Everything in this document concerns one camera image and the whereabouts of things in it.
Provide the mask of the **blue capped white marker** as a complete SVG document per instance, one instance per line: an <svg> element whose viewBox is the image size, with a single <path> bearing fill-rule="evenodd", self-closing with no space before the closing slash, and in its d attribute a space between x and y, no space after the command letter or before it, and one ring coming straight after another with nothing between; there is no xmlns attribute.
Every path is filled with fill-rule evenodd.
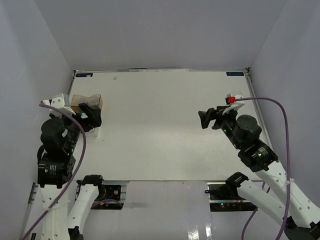
<svg viewBox="0 0 320 240"><path fill-rule="evenodd" d="M87 116L85 113L81 113L81 114L80 114L80 117L81 117L82 119L85 119L85 118L87 118L88 116Z"/></svg>

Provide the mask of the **clear jar of paper clips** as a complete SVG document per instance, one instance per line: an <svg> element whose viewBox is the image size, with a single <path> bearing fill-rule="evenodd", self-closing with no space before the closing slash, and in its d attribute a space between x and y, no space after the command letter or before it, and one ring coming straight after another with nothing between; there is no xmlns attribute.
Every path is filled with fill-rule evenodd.
<svg viewBox="0 0 320 240"><path fill-rule="evenodd" d="M98 106L100 104L100 99L99 98L95 98L91 101L91 104L93 106Z"/></svg>

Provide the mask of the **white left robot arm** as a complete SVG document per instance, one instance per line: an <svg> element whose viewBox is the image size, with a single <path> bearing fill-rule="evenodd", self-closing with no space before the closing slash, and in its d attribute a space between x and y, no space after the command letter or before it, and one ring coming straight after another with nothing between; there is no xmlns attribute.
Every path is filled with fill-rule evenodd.
<svg viewBox="0 0 320 240"><path fill-rule="evenodd" d="M43 100L50 118L41 126L41 146L37 152L37 184L42 197L41 239L82 240L83 227L95 200L105 196L103 177L85 176L78 181L80 192L69 208L69 187L83 162L87 147L86 133L102 125L101 109L80 103L85 116L57 100Z"/></svg>

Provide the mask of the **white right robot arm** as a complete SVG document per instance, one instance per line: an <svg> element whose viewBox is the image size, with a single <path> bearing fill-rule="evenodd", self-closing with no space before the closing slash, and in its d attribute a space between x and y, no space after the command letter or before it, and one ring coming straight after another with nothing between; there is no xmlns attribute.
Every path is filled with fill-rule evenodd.
<svg viewBox="0 0 320 240"><path fill-rule="evenodd" d="M213 130L222 130L238 150L241 162L263 180L275 196L271 196L243 173L236 172L225 181L226 195L253 203L280 226L289 240L318 240L320 238L320 208L296 185L287 179L287 172L273 150L260 140L262 129L251 115L238 116L226 106L199 111L203 129L214 122Z"/></svg>

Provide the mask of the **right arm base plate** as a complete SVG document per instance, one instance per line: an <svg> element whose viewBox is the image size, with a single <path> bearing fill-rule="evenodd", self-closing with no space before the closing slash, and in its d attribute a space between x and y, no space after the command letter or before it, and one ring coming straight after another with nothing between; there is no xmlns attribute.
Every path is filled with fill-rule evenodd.
<svg viewBox="0 0 320 240"><path fill-rule="evenodd" d="M224 182L209 182L204 191L209 198L211 212L252 212L256 206L241 198L237 190Z"/></svg>

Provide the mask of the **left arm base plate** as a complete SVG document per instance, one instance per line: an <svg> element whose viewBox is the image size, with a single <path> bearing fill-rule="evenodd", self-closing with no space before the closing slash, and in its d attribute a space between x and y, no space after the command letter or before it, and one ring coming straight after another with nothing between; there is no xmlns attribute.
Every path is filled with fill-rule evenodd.
<svg viewBox="0 0 320 240"><path fill-rule="evenodd" d="M121 210L123 203L121 202L121 185L104 185L104 195L99 195L94 201L92 210Z"/></svg>

